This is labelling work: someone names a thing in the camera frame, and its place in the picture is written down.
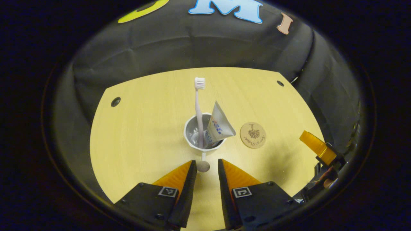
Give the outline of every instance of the wooden table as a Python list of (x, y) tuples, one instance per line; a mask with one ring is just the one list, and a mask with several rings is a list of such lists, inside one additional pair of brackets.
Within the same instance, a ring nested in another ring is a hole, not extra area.
[[(106, 89), (91, 129), (92, 167), (113, 203), (139, 182), (153, 183), (189, 160), (200, 160), (183, 136), (185, 122), (195, 114), (196, 76), (206, 79), (199, 92), (202, 112), (211, 113), (217, 100), (237, 132), (207, 156), (210, 170), (197, 173), (187, 230), (210, 231), (224, 228), (219, 158), (261, 182), (276, 182), (293, 196), (314, 176), (317, 163), (299, 137), (304, 130), (321, 140), (323, 136), (305, 101), (277, 72), (209, 67), (133, 79)], [(121, 101), (112, 107), (116, 97)], [(242, 143), (239, 133), (246, 122), (263, 126), (263, 147), (251, 149)]]

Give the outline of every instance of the toothbrush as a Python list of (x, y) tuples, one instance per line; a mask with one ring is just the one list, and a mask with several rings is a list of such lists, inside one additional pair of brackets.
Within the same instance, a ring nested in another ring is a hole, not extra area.
[(205, 78), (199, 78), (196, 77), (194, 79), (194, 87), (196, 89), (196, 114), (197, 114), (197, 123), (199, 124), (199, 148), (204, 147), (204, 129), (203, 129), (203, 114), (201, 113), (200, 110), (200, 105), (199, 105), (199, 89), (204, 90), (206, 87), (206, 79)]

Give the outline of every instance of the toothbrush bristles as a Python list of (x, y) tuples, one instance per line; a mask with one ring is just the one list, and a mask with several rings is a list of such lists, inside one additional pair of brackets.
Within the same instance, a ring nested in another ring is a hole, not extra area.
[(206, 79), (205, 78), (199, 78), (196, 77), (194, 79), (194, 86), (196, 89), (204, 89), (206, 87)]

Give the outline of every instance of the wooden coaster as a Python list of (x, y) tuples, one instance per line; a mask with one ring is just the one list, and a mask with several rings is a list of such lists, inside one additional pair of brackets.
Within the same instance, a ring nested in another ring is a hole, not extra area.
[(240, 130), (241, 141), (249, 148), (260, 148), (267, 139), (263, 127), (255, 122), (245, 123)]

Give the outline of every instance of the letter m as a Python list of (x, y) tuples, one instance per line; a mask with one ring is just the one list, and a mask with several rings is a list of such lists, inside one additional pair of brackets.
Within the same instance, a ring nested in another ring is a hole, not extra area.
[(212, 14), (214, 9), (210, 7), (214, 3), (221, 14), (227, 15), (237, 7), (240, 9), (234, 13), (234, 16), (253, 23), (262, 23), (259, 16), (259, 8), (263, 4), (254, 0), (197, 0), (196, 6), (189, 9), (190, 14)]

